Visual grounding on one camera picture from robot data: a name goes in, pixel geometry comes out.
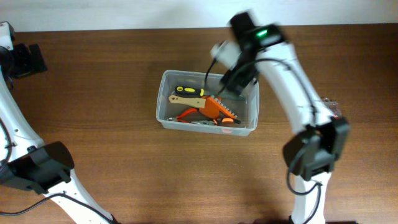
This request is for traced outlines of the orange bit holder strip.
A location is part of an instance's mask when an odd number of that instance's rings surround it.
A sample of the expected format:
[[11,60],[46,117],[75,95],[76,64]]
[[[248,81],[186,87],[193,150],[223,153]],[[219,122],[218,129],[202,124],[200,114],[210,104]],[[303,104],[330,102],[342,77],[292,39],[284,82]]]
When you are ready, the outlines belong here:
[[211,115],[215,115],[216,117],[221,114],[225,115],[229,118],[236,119],[238,116],[232,110],[230,110],[224,103],[221,102],[217,97],[211,95],[206,99],[206,102],[209,103],[208,111]]

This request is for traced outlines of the orange scraper wooden handle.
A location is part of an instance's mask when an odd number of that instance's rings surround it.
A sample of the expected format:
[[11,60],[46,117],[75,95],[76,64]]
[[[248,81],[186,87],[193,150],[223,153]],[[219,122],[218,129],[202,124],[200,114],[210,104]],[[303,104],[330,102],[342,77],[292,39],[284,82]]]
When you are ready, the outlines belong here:
[[169,96],[169,101],[173,104],[181,104],[181,105],[187,105],[191,106],[193,108],[198,108],[199,112],[211,119],[216,119],[219,118],[219,116],[211,115],[211,113],[208,111],[209,103],[206,102],[206,98],[184,98],[181,96],[176,96],[176,95],[170,95]]

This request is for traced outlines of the orange black needle-nose pliers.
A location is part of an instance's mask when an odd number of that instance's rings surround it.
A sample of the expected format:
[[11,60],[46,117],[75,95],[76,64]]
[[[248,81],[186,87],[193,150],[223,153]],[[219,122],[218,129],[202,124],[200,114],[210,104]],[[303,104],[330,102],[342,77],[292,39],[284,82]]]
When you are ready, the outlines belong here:
[[241,121],[234,118],[217,118],[217,119],[191,121],[190,123],[209,125],[209,126],[223,126],[226,124],[241,124]]

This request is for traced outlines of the metal file yellow black handle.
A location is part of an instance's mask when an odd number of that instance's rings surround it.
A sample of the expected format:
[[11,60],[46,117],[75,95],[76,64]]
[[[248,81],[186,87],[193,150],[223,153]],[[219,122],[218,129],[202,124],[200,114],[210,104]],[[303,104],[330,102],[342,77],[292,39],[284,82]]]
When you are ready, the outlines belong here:
[[[186,97],[186,98],[201,98],[203,96],[210,96],[212,93],[203,88],[193,88],[189,86],[176,86],[174,89],[174,93],[177,96]],[[222,92],[218,95],[218,97],[226,98],[229,100],[238,100],[245,101],[246,97],[243,95],[234,95],[232,93]]]

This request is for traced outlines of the clear plastic storage container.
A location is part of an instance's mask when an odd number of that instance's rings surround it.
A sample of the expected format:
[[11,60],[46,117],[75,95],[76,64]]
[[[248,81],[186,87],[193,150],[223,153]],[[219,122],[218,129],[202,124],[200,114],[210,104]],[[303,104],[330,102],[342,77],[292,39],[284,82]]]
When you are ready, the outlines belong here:
[[257,128],[259,87],[220,95],[219,74],[167,70],[162,76],[156,118],[166,129],[248,136]]

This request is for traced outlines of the small red diagonal cutters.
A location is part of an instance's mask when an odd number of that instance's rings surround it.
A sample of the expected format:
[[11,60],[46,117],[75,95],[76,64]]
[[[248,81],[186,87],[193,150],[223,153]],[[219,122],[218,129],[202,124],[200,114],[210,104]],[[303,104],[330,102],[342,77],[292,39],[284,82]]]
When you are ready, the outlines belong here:
[[168,118],[168,121],[175,121],[175,122],[180,122],[180,123],[188,123],[188,121],[185,121],[184,118],[187,117],[188,115],[191,115],[193,113],[198,113],[199,109],[198,108],[190,108],[185,110],[182,114],[176,116],[176,117],[171,117]]

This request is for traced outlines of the clear screwdriver set case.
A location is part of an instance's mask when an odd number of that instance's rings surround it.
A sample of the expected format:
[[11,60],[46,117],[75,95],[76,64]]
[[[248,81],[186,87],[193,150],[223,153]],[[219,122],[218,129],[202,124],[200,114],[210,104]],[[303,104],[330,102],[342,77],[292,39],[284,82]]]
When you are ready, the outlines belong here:
[[329,108],[329,110],[333,113],[333,116],[336,119],[342,117],[342,113],[341,113],[339,104],[336,101],[333,101],[329,98],[322,98],[322,101]]

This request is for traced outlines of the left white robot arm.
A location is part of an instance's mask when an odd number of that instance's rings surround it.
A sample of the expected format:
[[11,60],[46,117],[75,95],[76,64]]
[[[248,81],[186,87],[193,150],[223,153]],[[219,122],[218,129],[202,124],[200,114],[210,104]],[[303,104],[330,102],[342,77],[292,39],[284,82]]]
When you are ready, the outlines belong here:
[[44,143],[11,95],[10,79],[43,71],[37,45],[1,44],[1,185],[44,196],[20,214],[51,200],[75,223],[116,223],[78,180],[67,147],[60,141]]

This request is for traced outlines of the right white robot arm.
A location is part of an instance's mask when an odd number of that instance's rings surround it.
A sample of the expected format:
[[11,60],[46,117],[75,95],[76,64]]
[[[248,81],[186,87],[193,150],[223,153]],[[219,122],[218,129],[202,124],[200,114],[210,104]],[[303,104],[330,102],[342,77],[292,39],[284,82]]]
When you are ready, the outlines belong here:
[[221,91],[239,95],[260,76],[269,82],[294,134],[283,147],[286,183],[295,196],[289,223],[325,223],[328,182],[350,125],[319,97],[278,25],[257,26],[248,12],[236,14],[229,24],[235,40],[211,50],[228,69]]

